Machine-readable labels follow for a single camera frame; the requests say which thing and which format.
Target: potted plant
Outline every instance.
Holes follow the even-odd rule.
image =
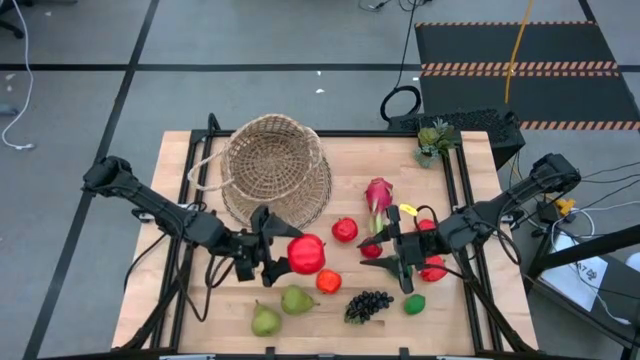
[[[418,147],[413,152],[413,157],[424,168],[429,168],[441,156],[449,156],[449,149],[453,148],[453,126],[440,118],[433,125],[432,128],[420,129]]]

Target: pear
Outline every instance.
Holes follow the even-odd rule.
[[[313,298],[302,288],[296,285],[289,285],[282,293],[282,310],[289,315],[303,314],[316,305]]]
[[[253,335],[260,337],[273,336],[280,331],[281,327],[280,314],[256,300],[256,307],[253,309],[253,320],[251,321]]]

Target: wooden table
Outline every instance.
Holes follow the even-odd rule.
[[[500,194],[496,169],[486,133],[462,134],[465,155],[476,201],[488,200]],[[174,201],[178,198],[181,176],[188,148],[189,132],[166,132],[151,187]],[[214,140],[214,151],[226,138]],[[288,274],[281,277],[273,288],[262,287],[261,280],[239,283],[229,276],[224,284],[213,291],[211,311],[204,323],[198,322],[185,308],[181,353],[253,353],[263,354],[266,347],[274,346],[278,354],[398,354],[400,347],[407,347],[412,355],[470,355],[473,345],[469,330],[468,313],[463,295],[463,284],[447,275],[436,283],[422,282],[414,275],[415,293],[427,298],[427,307],[419,315],[409,317],[402,310],[402,294],[397,280],[386,270],[358,263],[361,259],[355,244],[337,244],[330,227],[340,217],[356,219],[364,238],[367,231],[367,206],[363,192],[369,181],[384,177],[394,185],[394,202],[414,206],[432,206],[440,219],[451,210],[441,164],[432,169],[420,168],[411,151],[414,138],[322,138],[327,160],[333,173],[332,200],[321,217],[305,229],[327,243],[327,267],[343,276],[343,287],[336,295],[322,295],[315,289],[315,276]],[[459,202],[464,203],[459,183],[458,165],[451,157],[457,183]],[[220,183],[219,162],[209,169],[207,184]],[[132,164],[135,174],[136,164]],[[229,228],[239,229],[226,212],[219,192],[206,193],[204,201],[209,209],[218,210],[218,216]],[[404,231],[413,227],[408,214],[402,214]],[[142,225],[136,256],[158,236],[154,224]],[[286,254],[287,239],[276,239],[272,247],[274,258]],[[169,242],[164,242],[133,272],[124,296],[113,345],[126,342],[146,319],[158,300],[160,282],[165,266]],[[390,243],[385,253],[390,254]],[[531,346],[537,347],[531,315],[518,266],[512,264],[497,239],[491,238],[485,245],[488,270],[493,295],[499,309],[511,325]],[[456,269],[455,261],[445,256],[446,265]],[[200,311],[204,306],[204,271],[209,259],[206,250],[195,251],[189,293]],[[250,322],[255,300],[281,310],[281,289],[288,284],[305,287],[321,305],[311,312],[290,317],[283,314],[283,329],[277,337],[257,338],[251,334]],[[388,310],[376,314],[364,326],[343,322],[345,305],[363,290],[387,291],[397,300]],[[173,310],[167,314],[163,344],[168,344],[168,334]],[[489,330],[482,305],[478,312],[485,348],[490,348]]]

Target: dragon fruit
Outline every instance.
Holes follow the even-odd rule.
[[[393,185],[383,178],[375,178],[371,180],[367,191],[364,192],[369,205],[369,211],[371,212],[371,218],[369,218],[369,230],[373,234],[377,234],[382,231],[382,214],[387,210],[387,207],[393,202]]]

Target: wicker basket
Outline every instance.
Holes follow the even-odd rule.
[[[222,156],[222,183],[202,186],[195,170]],[[234,132],[225,147],[197,163],[187,175],[203,191],[222,190],[231,215],[249,226],[256,207],[298,228],[314,221],[331,196],[331,172],[318,135],[285,115],[269,114]]]

